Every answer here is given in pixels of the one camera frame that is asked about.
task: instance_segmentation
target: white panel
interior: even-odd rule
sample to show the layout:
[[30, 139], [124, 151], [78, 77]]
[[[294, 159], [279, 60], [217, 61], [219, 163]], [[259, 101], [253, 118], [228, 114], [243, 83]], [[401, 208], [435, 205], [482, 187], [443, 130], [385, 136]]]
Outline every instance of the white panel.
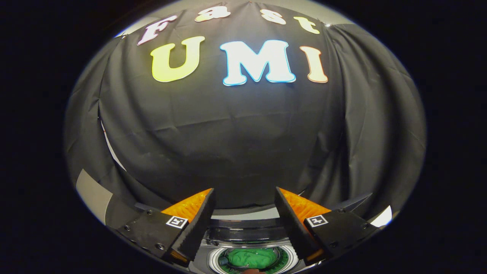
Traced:
[[105, 213], [113, 193], [98, 184], [84, 169], [76, 181], [76, 191], [93, 215], [106, 225]]
[[386, 225], [390, 223], [390, 221], [393, 219], [393, 212], [391, 209], [391, 206], [388, 206], [375, 220], [370, 222], [373, 226], [376, 227], [381, 227], [383, 225]]
[[212, 219], [218, 220], [264, 220], [264, 219], [274, 219], [279, 218], [279, 213], [277, 208], [273, 207], [267, 210], [254, 212], [254, 213], [246, 213], [246, 214], [239, 214], [239, 215], [213, 215]]

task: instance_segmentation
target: soft orange gripper pad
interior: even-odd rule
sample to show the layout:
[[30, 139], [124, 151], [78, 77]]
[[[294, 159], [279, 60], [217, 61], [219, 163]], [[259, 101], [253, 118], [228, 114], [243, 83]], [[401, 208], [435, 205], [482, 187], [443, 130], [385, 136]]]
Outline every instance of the soft orange gripper pad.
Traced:
[[177, 204], [173, 204], [172, 206], [164, 209], [161, 212], [176, 217], [186, 218], [190, 223], [198, 213], [203, 201], [206, 198], [206, 195], [210, 192], [210, 190], [211, 188], [205, 191], [201, 191], [189, 198], [180, 201]]

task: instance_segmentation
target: black plastic part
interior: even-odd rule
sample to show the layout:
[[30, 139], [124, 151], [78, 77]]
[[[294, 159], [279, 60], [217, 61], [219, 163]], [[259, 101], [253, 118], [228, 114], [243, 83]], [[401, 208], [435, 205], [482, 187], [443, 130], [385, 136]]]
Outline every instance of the black plastic part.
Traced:
[[298, 259], [304, 259], [319, 251], [320, 246], [306, 231], [278, 187], [276, 187], [274, 203]]
[[105, 213], [105, 223], [107, 226], [119, 228], [127, 222], [134, 220], [143, 212], [135, 206], [131, 206], [119, 197], [113, 195], [108, 202]]
[[210, 224], [215, 205], [216, 199], [214, 189], [211, 189], [206, 195], [205, 200], [193, 221], [183, 230], [172, 246], [175, 251], [186, 257], [188, 260], [193, 261], [196, 257], [196, 253], [201, 245], [201, 240]]
[[161, 212], [144, 211], [117, 231], [133, 244], [162, 258], [188, 226], [187, 221], [181, 228], [167, 225], [172, 218], [173, 216]]
[[312, 227], [306, 219], [304, 225], [321, 244], [326, 253], [338, 257], [371, 237], [378, 228], [347, 210], [334, 210], [318, 217], [321, 222]]

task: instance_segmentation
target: black fabric backdrop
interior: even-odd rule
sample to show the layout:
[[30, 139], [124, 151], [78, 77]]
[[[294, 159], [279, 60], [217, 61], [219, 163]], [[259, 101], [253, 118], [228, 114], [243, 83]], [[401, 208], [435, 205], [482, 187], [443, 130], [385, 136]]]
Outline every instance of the black fabric backdrop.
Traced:
[[[211, 187], [217, 208], [263, 206], [273, 202], [279, 186], [304, 191], [303, 197], [328, 207], [373, 193], [359, 213], [365, 218], [388, 205], [393, 213], [400, 210], [423, 163], [426, 125], [413, 79], [396, 57], [354, 24], [326, 27], [255, 2], [226, 6], [229, 17], [205, 22], [194, 17], [206, 6], [167, 14], [160, 19], [178, 19], [153, 40], [137, 45], [141, 28], [114, 38], [95, 57], [66, 113], [72, 181], [85, 169], [117, 196], [158, 208]], [[263, 19], [263, 8], [280, 13], [287, 24]], [[294, 16], [316, 21], [320, 34], [305, 31]], [[155, 81], [150, 52], [175, 43], [170, 64], [177, 67], [186, 58], [181, 41], [193, 36], [206, 38], [196, 71]], [[270, 39], [288, 42], [296, 81], [248, 77], [243, 85], [222, 84], [226, 54], [219, 45], [240, 40], [259, 52]], [[307, 79], [302, 45], [321, 51], [328, 83]], [[110, 159], [100, 121], [133, 177], [129, 183]]]
[[[316, 273], [482, 273], [475, 176], [482, 109], [481, 9], [466, 2], [329, 1], [385, 43], [420, 90], [429, 127], [425, 169], [381, 234]], [[3, 273], [171, 273], [107, 231], [68, 184], [64, 112], [93, 53], [160, 3], [9, 2], [4, 35], [7, 177]]]

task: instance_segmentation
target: screw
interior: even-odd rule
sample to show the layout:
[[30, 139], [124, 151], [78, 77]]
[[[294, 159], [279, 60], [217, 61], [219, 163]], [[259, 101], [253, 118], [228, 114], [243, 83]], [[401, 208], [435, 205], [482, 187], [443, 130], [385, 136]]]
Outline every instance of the screw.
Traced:
[[164, 247], [162, 244], [160, 244], [160, 243], [156, 243], [156, 244], [155, 244], [155, 247], [156, 247], [157, 249], [160, 249], [160, 250], [164, 250], [164, 249], [165, 249], [165, 247]]

